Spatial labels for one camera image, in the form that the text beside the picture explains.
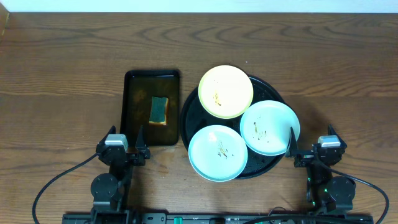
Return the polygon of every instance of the yellow plate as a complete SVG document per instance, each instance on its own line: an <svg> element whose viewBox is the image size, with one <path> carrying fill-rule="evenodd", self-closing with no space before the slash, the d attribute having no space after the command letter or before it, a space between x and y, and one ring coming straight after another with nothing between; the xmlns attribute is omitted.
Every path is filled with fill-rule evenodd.
<svg viewBox="0 0 398 224"><path fill-rule="evenodd" d="M222 119L243 114L253 100L253 85L240 69L221 65L207 71L199 83L199 100L209 114Z"/></svg>

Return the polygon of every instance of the tray rim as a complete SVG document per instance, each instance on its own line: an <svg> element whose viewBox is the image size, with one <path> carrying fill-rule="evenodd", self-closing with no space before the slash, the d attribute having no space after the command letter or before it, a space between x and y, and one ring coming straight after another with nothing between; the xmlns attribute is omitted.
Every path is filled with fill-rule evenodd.
<svg viewBox="0 0 398 224"><path fill-rule="evenodd" d="M269 83L265 82L264 80L262 80L262 79L259 78L259 77L255 77L254 75L248 75L248 77L249 77L251 80L255 80L255 81L257 81L257 82L260 82L260 83L264 84L267 88L269 88L269 89L272 91L273 94L275 94L275 96L276 96L276 98L277 98L277 101L279 101L279 102L281 102L281 103L287 105L288 107L290 107L290 106L283 100L283 98L282 98L281 95L278 93L278 91L276 91L276 89L275 89L274 87L272 87ZM181 116L180 116L180 119L179 119L181 139L182 139L183 145L184 145L184 147L185 147L185 149L186 149L187 151L188 151L189 144L188 144L188 142L187 142L187 137L184 137L184 136L183 136L183 130L185 129L185 128L184 128L184 126L185 126L185 121L184 121L182 118L183 118L183 115L186 113L186 110L187 110L187 104L186 104L186 102L192 101L192 100L194 99L195 95L197 95L197 94L198 94L198 86L195 87L195 88L192 90L192 92L188 95L187 99L184 101L184 104L183 104L182 109L181 109ZM242 175L242 176L241 176L241 174L239 174L237 177L235 177L235 179L250 179L250 178L258 177L258 176L260 176L260 175L262 175L262 174L265 174L266 172L268 172L268 171L270 171L272 168L274 168L274 166L276 166L276 164L279 163L279 161L283 158L283 156L284 156L284 154L274 156L275 158L273 159L274 162L272 163L272 165L269 166L268 168L264 169L264 170L261 170L260 172L256 172L256 173L251 174L251 175Z"/></svg>
<svg viewBox="0 0 398 224"><path fill-rule="evenodd" d="M173 144L169 145L151 145L151 146L174 146L178 143L180 139L180 70L178 69L137 69L127 71L124 75L124 85L123 85L123 102L122 102L122 115L120 121L120 129L119 133L124 134L126 131L126 116L127 116L127 102L128 102L128 94L129 94L129 82L130 79L134 77L175 77L178 79L178 90L177 90L177 138Z"/></svg>

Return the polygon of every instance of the baking tray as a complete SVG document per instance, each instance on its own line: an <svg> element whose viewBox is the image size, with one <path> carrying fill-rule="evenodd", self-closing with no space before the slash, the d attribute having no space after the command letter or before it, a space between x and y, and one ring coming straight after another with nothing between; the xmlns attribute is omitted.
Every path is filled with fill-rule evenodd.
<svg viewBox="0 0 398 224"><path fill-rule="evenodd" d="M270 84L251 75L249 78L253 84L253 101L251 104L263 100L275 100L286 104ZM242 115L232 119L220 119L209 114L200 103L198 88L196 87L185 101L180 116L180 131L185 148L188 150L189 142L196 132L209 125L224 125L240 134L239 124L241 118ZM278 156L263 156L248 148L248 163L236 179L257 177L272 169L283 156L283 154Z"/></svg>
<svg viewBox="0 0 398 224"><path fill-rule="evenodd" d="M173 146L178 141L180 74L178 70L131 70L124 76L120 133L129 146L136 145L138 131L144 126L148 146ZM152 97L167 97L166 125L150 125Z"/></svg>

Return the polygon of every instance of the rectangular black tray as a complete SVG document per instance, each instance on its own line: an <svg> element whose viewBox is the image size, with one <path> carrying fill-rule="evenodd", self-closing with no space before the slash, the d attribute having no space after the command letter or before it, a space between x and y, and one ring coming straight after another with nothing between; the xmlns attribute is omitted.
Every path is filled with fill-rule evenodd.
<svg viewBox="0 0 398 224"><path fill-rule="evenodd" d="M129 146L136 145L141 125L148 146L173 146L178 142L180 74L178 70L131 70L124 77L120 133ZM150 125L152 97L167 97L166 125Z"/></svg>

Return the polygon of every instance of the cable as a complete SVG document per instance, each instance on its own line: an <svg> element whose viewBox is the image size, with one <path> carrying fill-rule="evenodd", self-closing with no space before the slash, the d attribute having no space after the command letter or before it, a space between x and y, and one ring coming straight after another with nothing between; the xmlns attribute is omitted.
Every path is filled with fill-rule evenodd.
<svg viewBox="0 0 398 224"><path fill-rule="evenodd" d="M260 222L269 222L273 220L306 220L306 221L316 221L325 223L337 223L337 224L359 224L361 222L354 222L350 220L345 220L342 218L334 217L323 217L323 216L311 216L311 215L275 215L272 217L262 217L254 220L247 221L243 224L256 224Z"/></svg>
<svg viewBox="0 0 398 224"><path fill-rule="evenodd" d="M49 187L50 184L54 183L54 181L56 181L58 178L60 178L60 177L62 177L63 175L65 175L65 174L67 174L67 173L69 173L69 172L71 172L71 171L74 171L75 169L77 169L77 168L83 166L84 164L86 164L87 162L91 161L92 159L94 159L94 158L95 158L96 156L98 156L98 155L100 155L100 153L96 153L96 154L92 155L92 156L91 156L90 158L88 158L86 161L84 161L84 162L78 164L77 166L74 166L74 167L68 169L67 171L65 171L65 172L63 172L63 173L61 173L61 174L59 174L59 175L57 175L57 176L54 177L52 180L50 180L46 185L44 185L44 187L42 188L42 190L37 194L36 199L35 199L35 202L33 203L33 206L32 206L32 216L33 216L33 221L35 221L35 224L40 224L39 221L38 221L38 219L37 219L37 216L36 216L36 206L37 206L37 202L39 201L40 196L42 196L42 194L43 194L43 192L45 191L45 189L47 189L47 187Z"/></svg>
<svg viewBox="0 0 398 224"><path fill-rule="evenodd" d="M355 180L355 181L358 181L358 182L360 182L360 183L362 183L362 184L364 184L364 185L367 185L367 186L369 186L369 187L372 187L372 188L378 190L378 191L383 195L384 200L386 201L386 206L384 207L384 211L383 211L383 213L381 214L381 217L380 217L379 220L376 222L376 224L380 224L380 223L383 221L384 217L387 215L388 208L389 208L389 205L390 205L390 201L389 201L389 199L388 199L387 194L386 194L383 190L381 190L378 186L376 186L376 185L374 185L374 184L371 184L371 183L369 183L369 182L366 182L365 180L361 180L361 179L356 178L356 177L354 177L354 176L352 176L352 175L348 175L348 174L342 173L342 172L340 172L340 171L334 170L334 169L332 169L332 168L326 166L326 165L319 159L317 150L315 150L314 153L315 153L315 159L318 161L318 163L319 163L323 168L325 168L325 169L327 169L327 170L329 170L329 171L331 171L331 172L334 172L335 174L338 174L338 175L340 175L340 176L347 177L347 178L349 178L349 179L351 179L351 180Z"/></svg>
<svg viewBox="0 0 398 224"><path fill-rule="evenodd" d="M272 212L274 212L274 210L277 209L277 208L281 208L281 209L287 211L286 208L284 208L284 207L276 206L275 208L271 209L271 211L268 213L267 216L270 216L272 214Z"/></svg>

